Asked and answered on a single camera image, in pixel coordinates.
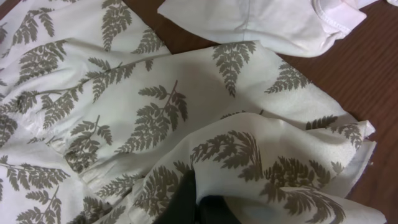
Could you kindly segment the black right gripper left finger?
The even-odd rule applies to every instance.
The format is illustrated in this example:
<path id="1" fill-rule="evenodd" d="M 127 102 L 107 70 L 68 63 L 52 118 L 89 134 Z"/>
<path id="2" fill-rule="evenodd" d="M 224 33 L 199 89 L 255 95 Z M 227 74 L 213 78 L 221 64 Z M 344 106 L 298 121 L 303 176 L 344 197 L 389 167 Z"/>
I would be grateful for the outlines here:
<path id="1" fill-rule="evenodd" d="M 193 170 L 187 171 L 169 206 L 154 224 L 193 224 L 196 213 L 196 180 Z"/>

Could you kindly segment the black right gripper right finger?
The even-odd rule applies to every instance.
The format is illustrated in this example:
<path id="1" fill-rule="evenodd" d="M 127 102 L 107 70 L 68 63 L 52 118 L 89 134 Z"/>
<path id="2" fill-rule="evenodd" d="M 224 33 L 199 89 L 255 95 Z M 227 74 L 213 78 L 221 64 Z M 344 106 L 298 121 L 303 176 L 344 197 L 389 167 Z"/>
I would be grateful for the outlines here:
<path id="1" fill-rule="evenodd" d="M 222 196 L 204 197 L 198 211 L 200 224 L 241 224 Z"/>

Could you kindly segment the white fern print garment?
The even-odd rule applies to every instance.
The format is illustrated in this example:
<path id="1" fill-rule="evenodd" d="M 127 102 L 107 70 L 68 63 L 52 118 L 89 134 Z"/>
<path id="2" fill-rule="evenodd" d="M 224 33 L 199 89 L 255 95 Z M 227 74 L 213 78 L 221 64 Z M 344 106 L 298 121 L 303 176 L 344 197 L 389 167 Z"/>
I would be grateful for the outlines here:
<path id="1" fill-rule="evenodd" d="M 153 223 L 189 170 L 241 223 L 385 223 L 346 198 L 373 132 L 258 42 L 172 55 L 122 1 L 1 19 L 2 223 Z"/>

